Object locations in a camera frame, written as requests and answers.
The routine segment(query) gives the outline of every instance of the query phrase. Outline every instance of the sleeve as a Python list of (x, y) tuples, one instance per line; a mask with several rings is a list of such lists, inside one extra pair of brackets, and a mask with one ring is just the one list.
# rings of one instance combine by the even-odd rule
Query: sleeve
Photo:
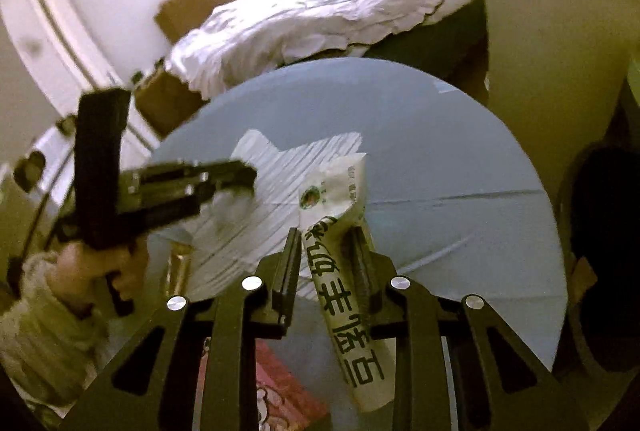
[(25, 262), (22, 298), (0, 317), (0, 359), (32, 401), (63, 407), (80, 397), (95, 371), (94, 350), (106, 326), (97, 311), (78, 319), (52, 294), (46, 271), (56, 259), (38, 254)]

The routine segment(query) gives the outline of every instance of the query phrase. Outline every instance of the silver screw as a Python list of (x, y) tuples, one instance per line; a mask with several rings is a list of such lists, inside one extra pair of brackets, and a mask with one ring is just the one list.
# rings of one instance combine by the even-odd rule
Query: silver screw
[(249, 292), (257, 290), (261, 286), (262, 279), (260, 279), (258, 276), (249, 276), (245, 277), (244, 280), (242, 280), (242, 288), (248, 290)]
[(396, 276), (391, 280), (391, 286), (396, 290), (407, 290), (411, 286), (411, 281), (406, 277)]
[(480, 310), (484, 307), (484, 301), (480, 296), (469, 296), (466, 298), (465, 303), (472, 310)]
[(173, 296), (166, 302), (166, 307), (172, 312), (182, 310), (185, 306), (187, 306), (187, 299), (182, 296)]

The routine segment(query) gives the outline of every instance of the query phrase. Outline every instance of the hand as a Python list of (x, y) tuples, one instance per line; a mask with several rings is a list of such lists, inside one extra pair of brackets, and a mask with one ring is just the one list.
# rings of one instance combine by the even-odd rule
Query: hand
[(94, 251), (82, 242), (67, 245), (49, 273), (47, 284), (62, 303), (82, 317), (89, 314), (95, 303), (95, 281), (116, 272), (113, 287), (121, 299), (131, 299), (144, 284), (146, 264), (146, 236), (129, 247)]

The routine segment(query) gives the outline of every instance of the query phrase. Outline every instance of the green logo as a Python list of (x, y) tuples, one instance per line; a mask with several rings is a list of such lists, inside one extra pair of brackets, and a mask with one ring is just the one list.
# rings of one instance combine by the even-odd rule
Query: green logo
[(308, 209), (315, 207), (320, 202), (320, 189), (309, 187), (300, 198), (300, 208)]

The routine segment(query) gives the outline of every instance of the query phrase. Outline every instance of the gray tabletop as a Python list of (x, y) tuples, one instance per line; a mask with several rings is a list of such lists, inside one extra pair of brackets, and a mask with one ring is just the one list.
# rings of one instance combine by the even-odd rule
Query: gray tabletop
[[(153, 161), (228, 158), (249, 128), (280, 150), (362, 134), (366, 218), (376, 251), (435, 295), (484, 296), (552, 366), (566, 306), (556, 225), (529, 159), (488, 110), (393, 62), (307, 62), (223, 94), (171, 134)], [(157, 285), (166, 248), (151, 241), (150, 251)], [(274, 341), (274, 352), (330, 405), (334, 429), (390, 429), (388, 408), (357, 415), (317, 303), (299, 301), (289, 334)], [(120, 331), (135, 326), (143, 312), (117, 323)]]

